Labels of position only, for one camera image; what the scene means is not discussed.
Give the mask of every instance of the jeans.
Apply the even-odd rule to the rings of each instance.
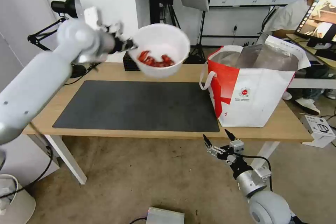
[[[306,68],[306,79],[328,79],[329,67],[326,65],[312,65]],[[323,89],[303,89],[302,97],[305,99],[318,99]]]

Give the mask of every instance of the bag handle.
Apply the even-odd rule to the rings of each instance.
[[[206,66],[208,64],[208,61],[206,61],[203,65],[203,68],[202,68],[202,71],[201,71],[201,75],[199,76],[199,86],[202,90],[206,90],[208,89],[208,87],[210,87],[210,84],[211,84],[211,81],[212,81],[212,78],[215,76],[217,76],[217,74],[214,72],[214,71],[211,71],[207,77],[207,80],[204,84],[204,86],[202,86],[202,80],[203,80],[203,77],[204,77],[204,73],[205,73],[205,70],[206,70]]]

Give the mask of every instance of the black desk mat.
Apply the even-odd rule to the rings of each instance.
[[[219,132],[198,83],[87,80],[54,128]]]

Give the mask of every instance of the shopping bag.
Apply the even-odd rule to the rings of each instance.
[[[203,86],[204,72],[208,77]],[[264,45],[223,46],[208,57],[199,85],[223,127],[263,127],[295,71],[310,66],[298,46],[269,36]]]

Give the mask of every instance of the black lamp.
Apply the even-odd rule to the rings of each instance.
[[[44,51],[50,51],[50,49],[41,44],[41,40],[53,35],[57,32],[57,29],[53,30],[52,32],[45,32],[46,30],[52,28],[53,26],[63,23],[68,18],[64,16],[64,14],[68,14],[70,17],[73,18],[81,18],[83,16],[83,9],[80,3],[80,0],[66,0],[65,2],[62,1],[52,1],[51,8],[53,11],[58,13],[61,18],[57,20],[55,23],[49,25],[48,27],[38,31],[35,34],[28,36],[28,41],[37,47],[41,48]],[[75,65],[72,64],[72,74],[70,78],[78,78],[87,73],[87,69],[83,65]]]
[[[52,1],[51,8],[59,15],[68,14],[73,18],[80,18],[80,16],[83,15],[83,9],[80,0],[66,0],[65,2]]]

